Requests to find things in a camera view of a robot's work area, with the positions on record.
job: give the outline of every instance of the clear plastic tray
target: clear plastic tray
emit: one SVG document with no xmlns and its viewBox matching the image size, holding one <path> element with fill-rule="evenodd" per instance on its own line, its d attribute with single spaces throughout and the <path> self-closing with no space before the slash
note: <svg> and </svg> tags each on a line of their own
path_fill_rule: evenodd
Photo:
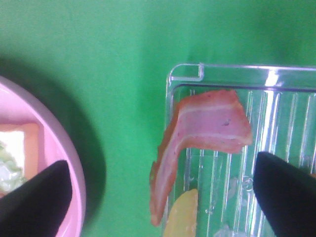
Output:
<svg viewBox="0 0 316 237">
<path fill-rule="evenodd" d="M 274 237 L 252 189 L 255 159 L 259 151 L 268 151 L 316 172 L 316 69 L 177 65 L 167 78 L 165 124 L 182 98 L 217 89 L 236 90 L 253 143 L 239 154 L 184 150 L 162 226 L 179 195 L 197 188 L 196 237 Z"/>
</svg>

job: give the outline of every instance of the pink plate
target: pink plate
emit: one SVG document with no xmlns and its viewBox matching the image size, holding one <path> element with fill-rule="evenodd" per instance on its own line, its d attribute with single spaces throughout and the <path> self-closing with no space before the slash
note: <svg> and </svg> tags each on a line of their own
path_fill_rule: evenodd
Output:
<svg viewBox="0 0 316 237">
<path fill-rule="evenodd" d="M 57 160 L 68 162 L 73 197 L 56 237 L 79 237 L 85 214 L 85 183 L 78 154 L 54 115 L 33 95 L 0 76 L 0 123 L 40 125 L 39 171 Z"/>
</svg>

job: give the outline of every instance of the bacon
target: bacon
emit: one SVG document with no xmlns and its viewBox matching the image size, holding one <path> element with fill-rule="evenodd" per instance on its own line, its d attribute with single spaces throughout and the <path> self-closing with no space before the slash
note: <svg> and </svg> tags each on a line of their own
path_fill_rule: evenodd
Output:
<svg viewBox="0 0 316 237">
<path fill-rule="evenodd" d="M 249 121 L 234 90 L 188 96 L 176 106 L 150 173 L 151 223 L 159 225 L 184 148 L 238 153 L 252 143 Z"/>
</svg>

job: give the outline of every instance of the apple slice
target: apple slice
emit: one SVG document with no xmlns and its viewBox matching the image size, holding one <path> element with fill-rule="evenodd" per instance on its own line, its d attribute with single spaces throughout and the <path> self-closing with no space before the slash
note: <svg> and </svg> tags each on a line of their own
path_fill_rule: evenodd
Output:
<svg viewBox="0 0 316 237">
<path fill-rule="evenodd" d="M 168 216 L 163 237 L 195 237 L 197 210 L 197 189 L 192 189 L 179 196 Z"/>
</svg>

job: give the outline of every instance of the green tablecloth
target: green tablecloth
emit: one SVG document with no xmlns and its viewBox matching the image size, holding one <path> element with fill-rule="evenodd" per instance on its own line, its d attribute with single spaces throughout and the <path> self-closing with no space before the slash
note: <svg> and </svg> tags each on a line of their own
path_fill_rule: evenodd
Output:
<svg viewBox="0 0 316 237">
<path fill-rule="evenodd" d="M 87 185 L 83 237 L 155 237 L 149 171 L 182 62 L 316 65 L 316 1 L 0 0 L 0 74 L 60 120 Z"/>
</svg>

